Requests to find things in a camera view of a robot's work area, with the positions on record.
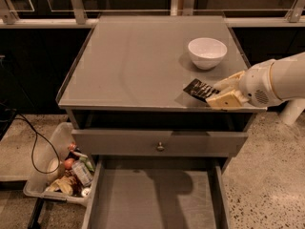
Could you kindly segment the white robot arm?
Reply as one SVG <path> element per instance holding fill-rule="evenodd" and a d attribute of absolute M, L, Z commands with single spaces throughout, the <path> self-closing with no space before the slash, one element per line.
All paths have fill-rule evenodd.
<path fill-rule="evenodd" d="M 270 59 L 218 81 L 206 99 L 213 109 L 236 110 L 246 103 L 258 108 L 305 97 L 305 52 Z"/>

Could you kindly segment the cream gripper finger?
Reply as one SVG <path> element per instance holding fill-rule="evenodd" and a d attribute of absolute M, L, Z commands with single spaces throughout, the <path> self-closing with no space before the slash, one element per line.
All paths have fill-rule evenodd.
<path fill-rule="evenodd" d="M 220 92 L 206 99 L 213 109 L 238 109 L 243 106 L 243 98 L 240 91 L 231 90 Z"/>
<path fill-rule="evenodd" d="M 245 73 L 244 71 L 240 71 L 240 72 L 235 73 L 235 74 L 232 74 L 232 75 L 239 75 L 239 74 L 241 74 L 241 77 L 242 77 L 242 76 L 244 75 L 244 73 Z M 231 87 L 230 87 L 230 83 L 231 83 L 230 77 L 231 77 L 232 75 L 230 75 L 229 77 L 224 78 L 224 79 L 222 79 L 222 80 L 216 82 L 216 83 L 213 85 L 213 87 L 214 87 L 215 89 L 219 90 L 219 91 L 223 91 L 223 90 L 225 90 L 225 89 L 227 89 L 227 88 L 231 88 Z"/>

